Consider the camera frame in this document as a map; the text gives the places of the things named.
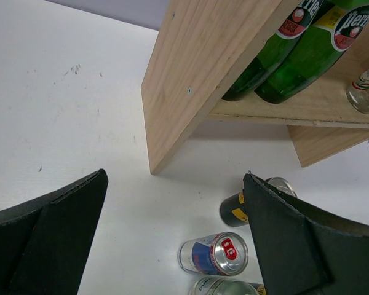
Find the green glass bottle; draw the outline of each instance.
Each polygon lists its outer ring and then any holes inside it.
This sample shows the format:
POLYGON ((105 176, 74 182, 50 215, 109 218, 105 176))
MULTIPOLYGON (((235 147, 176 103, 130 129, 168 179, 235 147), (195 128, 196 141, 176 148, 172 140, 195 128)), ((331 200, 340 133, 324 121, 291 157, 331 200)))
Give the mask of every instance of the green glass bottle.
POLYGON ((257 57, 248 65, 224 95, 224 100, 236 101, 241 94, 254 90, 283 62, 300 36, 311 24, 323 0, 302 0, 283 25, 268 39, 257 57))
POLYGON ((369 22, 369 0, 329 1, 334 6, 307 29, 280 67, 255 90, 263 100, 281 103, 312 84, 369 22))

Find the aluminum can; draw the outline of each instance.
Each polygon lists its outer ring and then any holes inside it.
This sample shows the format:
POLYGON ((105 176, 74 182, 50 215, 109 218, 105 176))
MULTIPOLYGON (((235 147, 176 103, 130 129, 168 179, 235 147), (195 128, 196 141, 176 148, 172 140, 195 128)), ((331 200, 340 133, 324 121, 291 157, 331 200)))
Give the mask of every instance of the aluminum can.
MULTIPOLYGON (((272 177, 266 180, 267 183, 276 187, 278 190, 296 197, 294 189, 287 180, 281 177, 272 177)), ((248 218, 245 209, 245 198, 239 192, 230 198, 225 199, 220 205, 220 217, 225 224, 231 227, 248 225, 248 218)))
POLYGON ((261 284, 246 283, 232 278, 201 278, 191 289, 189 295, 266 295, 261 284))
POLYGON ((234 232, 222 232, 184 243, 178 252, 182 269, 204 275, 238 275, 248 263, 248 249, 234 232))

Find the gray wall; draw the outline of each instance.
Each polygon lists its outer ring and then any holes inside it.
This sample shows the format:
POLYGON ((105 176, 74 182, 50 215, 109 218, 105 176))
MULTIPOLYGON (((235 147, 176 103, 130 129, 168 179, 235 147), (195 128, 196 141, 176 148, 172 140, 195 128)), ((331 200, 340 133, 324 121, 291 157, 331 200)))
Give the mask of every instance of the gray wall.
POLYGON ((170 0, 48 0, 93 14, 145 26, 160 28, 170 0))

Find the wooden shelf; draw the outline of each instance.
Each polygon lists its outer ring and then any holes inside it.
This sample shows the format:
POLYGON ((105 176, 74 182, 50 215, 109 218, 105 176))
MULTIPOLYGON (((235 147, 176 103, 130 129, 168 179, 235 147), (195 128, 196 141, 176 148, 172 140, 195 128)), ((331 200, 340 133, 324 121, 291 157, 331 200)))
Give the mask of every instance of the wooden shelf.
POLYGON ((206 118, 289 125, 302 166, 369 138, 369 115, 345 91, 369 68, 369 25, 320 79, 273 105, 221 101, 299 0, 171 0, 141 86, 151 173, 206 118))
POLYGON ((362 72, 353 51, 348 50, 327 73, 282 104, 267 103, 253 92, 241 101, 219 101, 209 118, 369 129, 369 115, 356 111, 346 98, 346 89, 362 72))

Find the blue can label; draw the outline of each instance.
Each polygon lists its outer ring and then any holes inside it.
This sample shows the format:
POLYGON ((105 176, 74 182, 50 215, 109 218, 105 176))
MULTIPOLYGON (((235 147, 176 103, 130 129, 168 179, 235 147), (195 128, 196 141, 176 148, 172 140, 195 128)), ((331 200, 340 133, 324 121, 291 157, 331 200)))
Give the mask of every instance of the blue can label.
POLYGON ((199 239, 191 251, 192 262, 199 273, 204 275, 225 275, 219 271, 213 258, 213 247, 220 235, 199 239))

